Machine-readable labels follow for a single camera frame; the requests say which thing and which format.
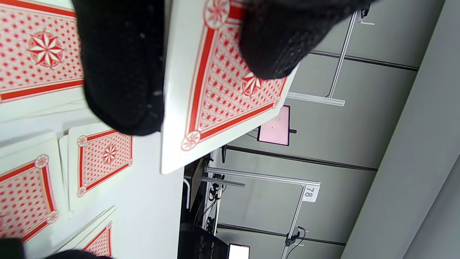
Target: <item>red and white playing card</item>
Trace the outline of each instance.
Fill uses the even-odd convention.
[[[172,8],[161,172],[170,173],[274,118],[296,69],[261,80],[238,49],[246,4],[177,0]]]
[[[103,123],[71,128],[68,147],[69,205],[74,212],[114,187],[133,164],[132,136]]]
[[[0,153],[0,237],[17,237],[26,254],[52,249],[51,234],[68,219],[57,139],[39,136],[4,147]]]
[[[81,249],[96,256],[116,257],[117,244],[115,208],[74,249]]]
[[[67,0],[51,1],[69,6]],[[0,121],[83,99],[75,13],[0,0]]]
[[[66,250],[71,249],[82,249],[83,247],[76,248],[78,244],[80,244],[88,235],[90,235],[97,227],[102,224],[108,216],[112,215],[115,212],[115,207],[112,206],[111,208],[101,212],[97,215],[90,223],[85,225],[78,231],[72,238],[68,239],[63,246],[59,248],[58,252],[63,252]]]

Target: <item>computer monitor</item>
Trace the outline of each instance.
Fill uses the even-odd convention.
[[[228,259],[249,259],[249,246],[230,243]]]
[[[291,107],[284,105],[276,117],[259,127],[257,141],[289,146]]]

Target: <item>red border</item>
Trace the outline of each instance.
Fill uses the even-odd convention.
[[[86,251],[88,249],[88,247],[90,245],[92,245],[96,241],[96,239],[99,238],[104,233],[104,231],[106,231],[106,230],[109,232],[109,257],[112,257],[112,245],[111,245],[111,236],[112,236],[111,230],[112,230],[112,228],[107,229],[107,226],[101,232],[99,232],[99,234],[97,234],[82,250]]]
[[[26,90],[18,90],[10,93],[0,94],[1,102],[10,102],[14,100],[23,99],[25,96],[37,96],[47,92],[58,92],[83,85],[83,80],[77,80],[73,82],[58,83],[48,86],[42,86],[37,88],[31,88]]]
[[[87,141],[92,141],[92,140],[95,140],[95,139],[98,139],[98,138],[101,138],[101,137],[105,137],[105,136],[108,136],[108,135],[111,135],[111,134],[114,134],[114,133],[118,133],[118,131],[116,131],[114,129],[110,129],[110,130],[107,130],[107,131],[103,131],[101,133],[90,135],[86,139],[87,139]],[[132,159],[132,136],[130,136],[129,142],[130,142],[129,145],[130,145],[130,150],[131,150],[130,159]],[[78,152],[78,160],[79,160],[79,163],[78,163],[78,167],[79,167],[79,169],[78,169],[78,171],[79,171],[78,182],[79,182],[79,188],[83,187],[83,173],[84,173],[83,172],[83,167],[84,167],[83,166],[83,150],[84,150],[84,146],[80,147],[79,152]],[[100,185],[102,182],[104,182],[105,180],[111,178],[112,176],[116,175],[118,172],[124,170],[127,167],[129,167],[129,162],[127,162],[123,166],[119,167],[118,169],[114,170],[113,172],[105,175],[104,177],[96,180],[95,182],[91,183],[90,185],[86,186],[86,191],[89,191],[90,189]]]
[[[244,14],[246,12],[246,9],[244,8],[245,5],[241,2],[237,2],[237,1],[230,1],[230,13],[229,13],[229,18],[232,18],[232,19],[238,19],[238,20],[242,20],[243,17],[244,17]],[[204,39],[204,44],[201,42],[200,43],[200,48],[198,51],[200,51],[202,49],[202,53],[201,53],[201,56],[199,57],[200,58],[200,62],[199,62],[199,66],[195,66],[195,69],[198,69],[198,72],[197,72],[197,79],[193,81],[192,83],[192,90],[191,90],[191,93],[193,95],[193,99],[192,99],[192,106],[191,106],[191,111],[189,112],[189,120],[188,120],[188,123],[189,123],[189,126],[186,128],[187,129],[187,132],[185,133],[185,135],[187,136],[188,133],[192,132],[192,131],[195,131],[196,130],[196,122],[197,122],[197,118],[198,118],[198,113],[200,111],[200,98],[201,98],[201,95],[200,93],[202,92],[202,89],[203,89],[203,82],[204,82],[204,77],[205,77],[205,72],[206,72],[206,67],[208,65],[208,58],[209,58],[209,53],[211,52],[211,47],[212,47],[212,43],[213,43],[213,38],[214,38],[214,34],[217,32],[218,30],[216,29],[211,29],[209,27],[206,26],[206,22],[205,22],[205,25],[203,26],[203,32],[202,32],[202,36],[201,36],[201,41],[203,41]],[[283,82],[283,86],[280,90],[280,94],[282,93],[284,87],[286,85],[286,79],[284,79],[284,82]],[[203,139],[206,139],[226,128],[229,128],[229,127],[232,127],[232,126],[235,126],[236,124],[239,124],[247,119],[249,119],[250,117],[254,116],[254,115],[257,115],[257,114],[260,114],[262,112],[265,112],[267,110],[269,110],[270,108],[273,107],[273,104],[272,103],[269,103],[263,107],[260,107],[258,108],[257,110],[254,110],[254,111],[251,111],[245,115],[242,115],[240,117],[237,117],[233,120],[230,120],[216,128],[213,128],[213,129],[210,129],[208,131],[204,131],[204,132],[200,132],[201,136],[200,136],[200,139],[199,141],[202,141]]]
[[[49,6],[45,3],[38,3],[38,2],[24,2],[18,0],[0,0],[0,4],[17,6],[22,8],[28,8],[32,10],[42,11],[42,12],[52,12],[55,14],[70,16],[70,17],[77,17],[75,12],[65,8],[57,8]]]
[[[6,4],[6,5],[11,5],[11,6],[27,8],[31,10],[59,14],[63,16],[68,16],[70,18],[76,17],[75,12],[72,10],[60,9],[57,7],[48,6],[44,3],[24,2],[24,1],[18,1],[18,0],[0,0],[0,4]],[[79,87],[82,85],[83,85],[83,79],[80,79],[80,80],[76,80],[72,82],[56,83],[53,85],[30,88],[30,89],[25,89],[25,90],[18,89],[17,91],[0,94],[0,101],[2,103],[10,102],[10,101],[24,99],[24,98],[42,95],[46,93],[66,90],[66,89],[77,87],[77,86]]]
[[[35,168],[35,160],[31,161],[31,162],[28,162],[28,163],[25,163],[24,165],[22,165],[22,166],[20,166],[20,167],[18,167],[16,169],[13,169],[11,172],[0,176],[0,182],[3,182],[5,180],[7,180],[7,179],[10,179],[11,177],[14,177],[14,176],[16,176],[18,174],[21,174],[21,173],[23,173],[23,172],[25,172],[27,170],[33,169],[33,168]],[[53,211],[55,211],[55,208],[54,208],[54,204],[53,204],[53,200],[52,200],[52,193],[51,193],[51,188],[50,188],[51,184],[50,184],[50,179],[49,179],[49,176],[48,176],[48,171],[49,171],[48,165],[41,169],[41,173],[42,173],[42,176],[43,176],[43,185],[45,187],[46,200],[48,201],[50,212],[53,212]],[[23,237],[21,237],[21,241],[24,242],[24,243],[27,242],[32,237],[34,237],[36,234],[38,234],[38,232],[40,232],[42,229],[44,229],[47,225],[48,225],[48,222],[45,220],[40,225],[36,226],[31,231],[29,231],[29,233],[27,233]]]

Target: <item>table surface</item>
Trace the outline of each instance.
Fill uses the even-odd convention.
[[[55,113],[0,123],[0,147],[44,132],[61,137],[70,127],[98,122],[89,110]],[[62,232],[50,237],[58,244],[86,225],[102,210],[115,205],[122,247],[118,259],[176,259],[182,202],[183,168],[160,173],[160,133],[134,137],[135,163],[129,176],[107,195],[74,215]]]

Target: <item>gray wall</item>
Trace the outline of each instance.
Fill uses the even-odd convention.
[[[402,258],[459,156],[458,10],[446,1],[342,259]]]
[[[460,255],[460,159],[455,163],[404,259]]]

